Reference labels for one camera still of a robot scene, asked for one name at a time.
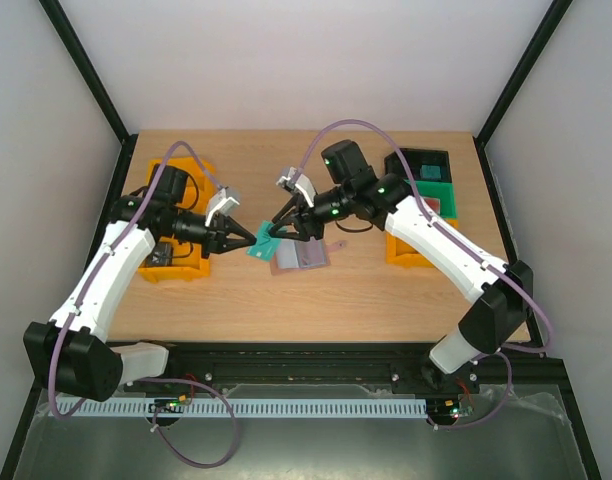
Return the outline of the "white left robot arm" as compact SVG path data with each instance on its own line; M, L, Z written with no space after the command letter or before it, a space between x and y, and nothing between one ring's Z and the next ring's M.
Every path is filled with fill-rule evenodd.
M190 243L203 258L255 243L255 236L230 215L240 204L233 188L219 188L206 212L195 213L180 205L187 180L178 168L158 167L144 194L120 197L77 286L47 322L33 322L25 331L32 370L49 392L105 401L121 385L165 372L167 347L139 342L112 348L107 343L116 310L158 240Z

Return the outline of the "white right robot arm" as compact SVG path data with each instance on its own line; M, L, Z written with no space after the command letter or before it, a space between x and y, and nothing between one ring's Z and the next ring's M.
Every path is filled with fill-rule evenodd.
M319 193L299 169L282 171L277 185L291 195L268 233L274 238L320 240L328 223L355 216L405 242L442 272L470 302L458 326L436 343L422 367L431 390L446 390L464 364L492 355L531 310L532 272L486 252L432 211L400 176L375 174L358 144L337 142L322 153L334 183Z

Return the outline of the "teal credit card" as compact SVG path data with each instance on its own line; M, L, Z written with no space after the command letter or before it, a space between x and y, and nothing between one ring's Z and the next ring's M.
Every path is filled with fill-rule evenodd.
M246 254L252 258L264 262L270 262L277 251L281 240L269 235L273 224L263 221L256 233L256 242L246 250Z

